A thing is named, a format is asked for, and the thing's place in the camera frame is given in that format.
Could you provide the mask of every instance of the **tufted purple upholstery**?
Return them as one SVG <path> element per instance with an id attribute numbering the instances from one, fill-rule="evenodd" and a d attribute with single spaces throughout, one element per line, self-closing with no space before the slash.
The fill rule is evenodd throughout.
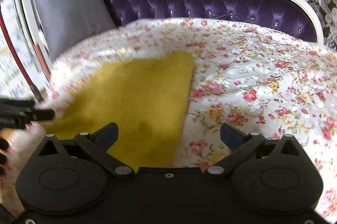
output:
<path id="1" fill-rule="evenodd" d="M 290 0 L 105 0 L 117 26 L 140 18 L 198 17 L 242 21 L 316 42 L 305 12 Z"/>

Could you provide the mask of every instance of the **silver screw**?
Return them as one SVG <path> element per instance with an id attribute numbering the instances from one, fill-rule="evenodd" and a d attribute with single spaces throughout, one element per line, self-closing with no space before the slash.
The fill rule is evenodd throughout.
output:
<path id="1" fill-rule="evenodd" d="M 167 173 L 167 174 L 165 174 L 165 177 L 166 178 L 172 178 L 172 177 L 174 177 L 174 174 L 173 173 Z"/>
<path id="2" fill-rule="evenodd" d="M 225 170 L 221 166 L 211 166 L 207 169 L 210 174 L 222 174 Z"/>
<path id="3" fill-rule="evenodd" d="M 132 169 L 128 166 L 119 166 L 115 168 L 115 173 L 119 175 L 128 175 L 132 173 Z"/>
<path id="4" fill-rule="evenodd" d="M 26 219 L 25 224 L 35 224 L 35 221 L 28 218 L 28 219 Z"/>

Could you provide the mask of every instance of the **black object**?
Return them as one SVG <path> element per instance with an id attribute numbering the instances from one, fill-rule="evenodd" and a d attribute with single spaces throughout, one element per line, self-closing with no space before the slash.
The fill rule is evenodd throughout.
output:
<path id="1" fill-rule="evenodd" d="M 105 153 L 118 138 L 115 123 L 73 140 L 47 135 L 17 179 L 26 210 L 14 224 L 327 223 L 314 212 L 322 179 L 294 136 L 268 140 L 228 124 L 220 135 L 236 150 L 205 173 L 137 174 Z"/>
<path id="2" fill-rule="evenodd" d="M 34 100 L 0 98 L 0 128 L 25 129 L 32 121 L 52 120 L 51 109 L 35 109 Z"/>

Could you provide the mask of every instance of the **gray cushion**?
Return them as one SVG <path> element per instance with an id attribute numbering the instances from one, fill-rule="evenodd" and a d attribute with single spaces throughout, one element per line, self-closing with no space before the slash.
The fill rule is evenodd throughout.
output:
<path id="1" fill-rule="evenodd" d="M 116 28 L 103 0 L 35 0 L 51 60 L 92 35 Z"/>

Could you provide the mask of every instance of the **bedspread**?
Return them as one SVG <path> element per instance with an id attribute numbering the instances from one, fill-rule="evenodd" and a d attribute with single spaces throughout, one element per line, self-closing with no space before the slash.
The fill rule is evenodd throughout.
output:
<path id="1" fill-rule="evenodd" d="M 105 62 L 161 57 L 178 50 L 190 52 L 196 68 L 173 165 L 204 170 L 230 154 L 220 140 L 223 122 L 272 139 L 293 134 L 324 181 L 316 210 L 335 222 L 337 55 L 328 49 L 249 23 L 140 20 L 88 38 L 60 56 L 52 71 L 49 99 L 41 107 L 53 107 L 61 115 Z M 11 170 L 2 180 L 1 194 L 14 214 L 22 208 L 13 182 L 42 137 L 40 125 L 33 124 L 10 139 Z"/>

